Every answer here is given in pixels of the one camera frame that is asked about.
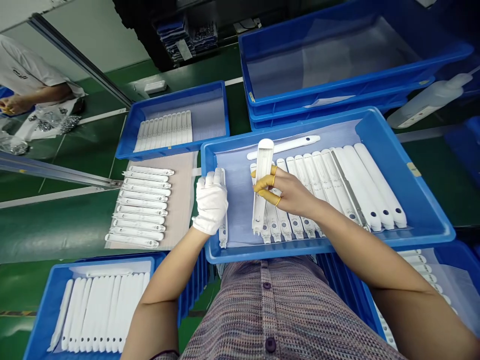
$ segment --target white glove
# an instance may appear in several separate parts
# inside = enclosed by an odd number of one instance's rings
[[[193,220],[193,227],[209,235],[217,233],[229,207],[227,189],[220,184],[221,178],[222,170],[217,167],[196,183],[198,216]]]

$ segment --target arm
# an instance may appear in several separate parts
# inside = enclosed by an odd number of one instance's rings
[[[198,180],[198,216],[153,274],[136,307],[121,360],[148,360],[168,350],[178,352],[177,299],[185,289],[203,246],[227,212],[227,190],[220,169]]]
[[[265,189],[273,185],[282,191],[280,200]],[[343,262],[369,286],[403,355],[411,360],[477,358],[477,339],[447,302],[376,236],[315,198],[296,177],[276,166],[254,190],[272,204],[279,201],[280,209],[321,227]]]

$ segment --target white plastic bottle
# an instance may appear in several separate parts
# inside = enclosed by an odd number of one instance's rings
[[[462,86],[472,79],[471,74],[461,73],[448,81],[434,82],[390,115],[386,120],[387,123],[394,129],[405,129],[412,126],[460,97],[464,93]]]

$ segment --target hand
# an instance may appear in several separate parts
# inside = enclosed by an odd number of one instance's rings
[[[222,170],[217,167],[196,183],[198,216],[193,220],[193,227],[209,235],[218,231],[229,207],[227,189],[220,185],[221,178]]]
[[[252,178],[256,176],[256,171],[251,173]],[[269,191],[272,188],[281,191],[280,197]],[[275,165],[271,167],[270,175],[257,181],[253,190],[279,209],[305,218],[311,217],[312,213],[318,211],[319,205],[324,203],[324,201],[313,196],[294,175]]]

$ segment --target striped fabric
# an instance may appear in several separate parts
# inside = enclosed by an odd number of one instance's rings
[[[178,359],[173,353],[155,360]],[[306,256],[231,263],[180,359],[404,359]]]

